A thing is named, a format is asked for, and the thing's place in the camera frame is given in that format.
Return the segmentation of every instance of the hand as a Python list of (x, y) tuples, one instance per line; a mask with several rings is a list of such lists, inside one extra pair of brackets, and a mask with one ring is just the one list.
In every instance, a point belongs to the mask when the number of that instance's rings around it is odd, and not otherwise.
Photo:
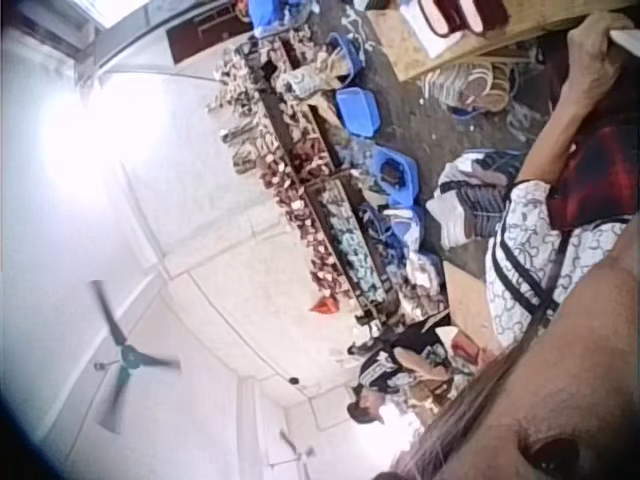
[(601, 100), (620, 74), (626, 52), (609, 44), (609, 31), (634, 28), (619, 13), (594, 13), (569, 32), (569, 78), (562, 96), (585, 115)]

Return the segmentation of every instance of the black t-shirt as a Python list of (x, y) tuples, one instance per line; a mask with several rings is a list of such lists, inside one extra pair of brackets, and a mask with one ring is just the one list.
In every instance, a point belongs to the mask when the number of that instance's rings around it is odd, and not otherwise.
[(436, 333), (436, 328), (451, 325), (447, 313), (440, 320), (422, 331), (429, 319), (409, 325), (389, 345), (373, 352), (360, 367), (360, 383), (370, 390), (397, 393), (400, 387), (410, 383), (413, 375), (398, 361), (393, 349), (401, 347), (417, 353), (433, 366), (447, 363), (447, 351)]

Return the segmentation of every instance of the skin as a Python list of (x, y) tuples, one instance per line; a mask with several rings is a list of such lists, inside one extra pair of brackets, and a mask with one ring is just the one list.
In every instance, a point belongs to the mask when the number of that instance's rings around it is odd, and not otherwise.
[[(557, 180), (570, 137), (617, 78), (619, 57), (607, 48), (607, 32), (629, 26), (624, 17), (598, 14), (570, 35), (571, 70), (563, 98), (521, 179)], [(530, 464), (527, 452), (555, 438), (577, 443), (579, 478), (600, 478), (599, 469), (640, 414), (634, 397), (639, 229), (636, 216), (610, 254), (581, 279), (437, 479), (551, 478)]]

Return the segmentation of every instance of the woman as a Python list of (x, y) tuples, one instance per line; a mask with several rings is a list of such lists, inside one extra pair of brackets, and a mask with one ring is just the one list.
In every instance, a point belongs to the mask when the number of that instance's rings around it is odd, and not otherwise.
[[(623, 16), (597, 14), (569, 36), (569, 78), (523, 166), (520, 179), (528, 182), (513, 189), (505, 214), (509, 229), (501, 235), (513, 242), (512, 224), (539, 229), (545, 222), (546, 192), (562, 171), (572, 136), (616, 80), (620, 57), (608, 45), (608, 31), (618, 28), (632, 24)], [(516, 204), (520, 218), (513, 216)], [(536, 223), (529, 223), (531, 215)], [(378, 478), (640, 478), (635, 458), (640, 222), (636, 217), (599, 236), (588, 233), (599, 228), (583, 227), (578, 235), (585, 237), (543, 233), (550, 236), (549, 253), (537, 254), (546, 255), (551, 267), (540, 272), (543, 290), (536, 295), (536, 310), (525, 315), (511, 309), (522, 325), (501, 337), (516, 343), (445, 407), (396, 463), (396, 473)], [(593, 251), (583, 250), (584, 242)], [(568, 275), (574, 264), (580, 268)], [(504, 289), (503, 295), (508, 308), (514, 303), (508, 300), (511, 292)], [(533, 302), (533, 295), (527, 298)], [(557, 313), (554, 302), (561, 303)], [(549, 317), (553, 321), (545, 328)]]

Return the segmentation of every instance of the table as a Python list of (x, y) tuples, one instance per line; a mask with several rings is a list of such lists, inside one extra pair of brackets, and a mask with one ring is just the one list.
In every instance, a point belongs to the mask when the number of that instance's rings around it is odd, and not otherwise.
[(504, 0), (510, 15), (504, 29), (489, 32), (486, 37), (466, 32), (462, 40), (433, 59), (397, 9), (372, 10), (367, 15), (398, 80), (403, 82), (447, 64), (478, 56), (484, 58), (488, 52), (537, 37), (545, 31), (569, 27), (577, 17), (635, 3), (633, 0)]

